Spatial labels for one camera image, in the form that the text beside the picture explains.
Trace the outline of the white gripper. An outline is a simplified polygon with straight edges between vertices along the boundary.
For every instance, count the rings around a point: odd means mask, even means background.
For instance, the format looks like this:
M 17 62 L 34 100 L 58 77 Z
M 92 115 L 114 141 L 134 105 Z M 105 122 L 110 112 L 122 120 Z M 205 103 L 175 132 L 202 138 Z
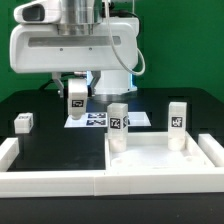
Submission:
M 110 19 L 115 50 L 130 69 L 138 62 L 137 18 Z M 52 73 L 58 94 L 64 97 L 60 72 L 90 71 L 88 96 L 95 95 L 100 70 L 121 70 L 109 42 L 105 21 L 96 25 L 92 35 L 61 36 L 56 25 L 18 25 L 10 37 L 10 66 L 17 73 Z

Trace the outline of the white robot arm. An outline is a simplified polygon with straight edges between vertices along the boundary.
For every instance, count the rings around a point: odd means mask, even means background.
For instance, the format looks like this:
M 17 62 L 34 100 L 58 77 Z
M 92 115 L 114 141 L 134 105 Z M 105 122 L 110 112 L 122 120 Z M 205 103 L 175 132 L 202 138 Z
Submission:
M 50 73 L 64 93 L 64 72 L 88 72 L 96 95 L 134 90 L 138 62 L 136 18 L 111 17 L 103 0 L 33 0 L 14 10 L 10 66 L 17 73 Z

